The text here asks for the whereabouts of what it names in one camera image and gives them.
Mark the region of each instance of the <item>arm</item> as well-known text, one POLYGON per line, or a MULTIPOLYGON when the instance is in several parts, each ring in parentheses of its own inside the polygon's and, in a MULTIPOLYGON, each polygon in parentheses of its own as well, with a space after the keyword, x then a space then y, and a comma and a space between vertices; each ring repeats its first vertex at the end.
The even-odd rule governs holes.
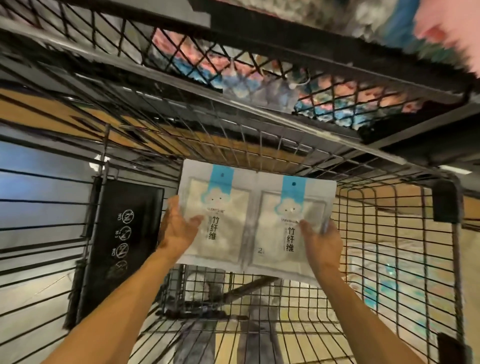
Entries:
POLYGON ((168 200, 158 249, 75 327, 43 364, 127 363, 165 275, 195 239, 202 216, 186 222, 178 196, 168 200))
POLYGON ((340 275, 342 238, 335 223, 319 235, 302 220, 300 228, 312 271, 340 321, 359 364, 423 364, 423 361, 363 303, 340 275))

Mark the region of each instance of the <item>metal wire basket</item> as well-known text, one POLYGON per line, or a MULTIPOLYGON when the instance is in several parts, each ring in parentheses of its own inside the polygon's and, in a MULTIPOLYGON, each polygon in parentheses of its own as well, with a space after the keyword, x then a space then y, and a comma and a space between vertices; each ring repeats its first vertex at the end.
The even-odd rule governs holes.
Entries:
MULTIPOLYGON (((40 27, 38 12, 19 13, 40 27)), ((82 319, 110 181, 162 188, 168 198, 185 158, 336 180, 346 282, 426 362, 440 361, 439 335, 463 342, 454 180, 328 123, 239 102, 144 57, 124 59, 121 41, 116 52, 98 50, 95 32, 93 47, 75 43, 63 21, 67 38, 0 19, 5 363, 41 362, 82 319)), ((108 274, 125 279, 122 260, 113 262, 108 274)), ((322 289, 184 265, 168 274, 130 358, 272 361, 354 362, 322 289)))

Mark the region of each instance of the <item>forearm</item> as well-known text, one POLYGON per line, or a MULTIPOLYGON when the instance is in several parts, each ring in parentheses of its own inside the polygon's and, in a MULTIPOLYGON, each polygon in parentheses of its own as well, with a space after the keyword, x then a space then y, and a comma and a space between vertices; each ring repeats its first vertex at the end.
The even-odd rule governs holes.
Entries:
POLYGON ((315 273, 359 364, 423 364, 356 295, 338 271, 315 273))
POLYGON ((123 364, 175 259, 159 248, 65 338, 44 364, 123 364))

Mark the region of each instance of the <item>hand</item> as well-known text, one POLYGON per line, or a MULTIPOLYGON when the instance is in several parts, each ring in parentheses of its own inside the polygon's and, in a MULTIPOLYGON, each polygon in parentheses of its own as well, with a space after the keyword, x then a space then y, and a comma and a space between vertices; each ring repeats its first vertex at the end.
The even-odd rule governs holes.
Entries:
POLYGON ((300 221, 305 241, 305 250, 310 267, 315 275, 325 272, 339 272, 343 242, 333 220, 329 220, 325 234, 317 234, 305 220, 300 221))
POLYGON ((169 198, 167 203, 168 209, 160 223, 158 249, 164 250, 176 262, 197 236, 204 217, 197 215, 185 221, 180 213, 178 195, 169 198))

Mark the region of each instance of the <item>cloud logo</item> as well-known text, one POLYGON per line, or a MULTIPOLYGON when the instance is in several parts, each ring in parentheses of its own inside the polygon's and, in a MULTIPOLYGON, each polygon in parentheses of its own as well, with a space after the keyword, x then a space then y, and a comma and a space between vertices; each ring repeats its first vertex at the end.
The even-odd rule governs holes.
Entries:
POLYGON ((295 218, 301 215, 303 206, 295 202, 293 198, 284 198, 275 207, 275 212, 286 218, 295 218))
POLYGON ((230 201, 230 195, 222 192, 219 187, 214 187, 202 195, 202 202, 208 207, 219 207, 230 201))

